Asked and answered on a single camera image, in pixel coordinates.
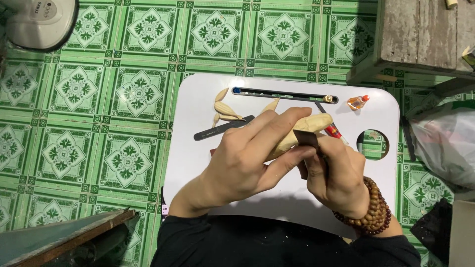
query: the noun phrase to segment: left hand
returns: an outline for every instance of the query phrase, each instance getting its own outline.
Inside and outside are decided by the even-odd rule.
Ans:
[[[264,164],[295,123],[311,112],[308,107],[292,107],[281,115],[268,110],[243,128],[227,130],[208,167],[178,192],[169,214],[196,217],[209,208],[274,188],[299,162],[316,154],[313,147],[296,146],[269,165]]]

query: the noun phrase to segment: black sleeve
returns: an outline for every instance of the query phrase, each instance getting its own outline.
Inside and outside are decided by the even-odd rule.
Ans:
[[[378,267],[419,267],[420,254],[405,236],[375,238],[363,236],[351,243],[351,247]]]
[[[150,266],[188,266],[190,257],[211,229],[207,217],[207,214],[196,218],[168,216],[160,226],[157,250]]]

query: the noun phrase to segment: right hand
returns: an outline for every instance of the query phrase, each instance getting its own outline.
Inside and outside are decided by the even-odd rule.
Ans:
[[[318,155],[298,164],[307,178],[307,189],[326,207],[352,219],[368,212],[370,194],[363,182],[365,157],[346,146],[340,139],[317,133],[321,152],[329,165],[325,179],[325,163]]]

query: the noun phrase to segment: plastic bag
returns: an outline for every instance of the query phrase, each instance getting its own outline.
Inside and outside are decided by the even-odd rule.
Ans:
[[[409,120],[415,154],[440,177],[475,189],[475,100],[454,101]]]

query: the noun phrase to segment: hand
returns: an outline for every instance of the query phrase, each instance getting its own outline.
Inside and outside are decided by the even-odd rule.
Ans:
[[[227,130],[208,167],[175,196],[169,214],[200,216],[209,208],[274,188],[299,162],[316,154],[313,147],[296,146],[269,165],[264,164],[297,120],[311,112],[308,107],[292,107],[281,115],[268,110],[243,128]]]
[[[298,164],[302,177],[307,177],[307,188],[318,201],[344,216],[360,219],[368,211],[370,194],[363,182],[365,157],[337,138],[317,134],[322,154],[329,166],[328,179],[324,177],[323,159],[314,155]]]

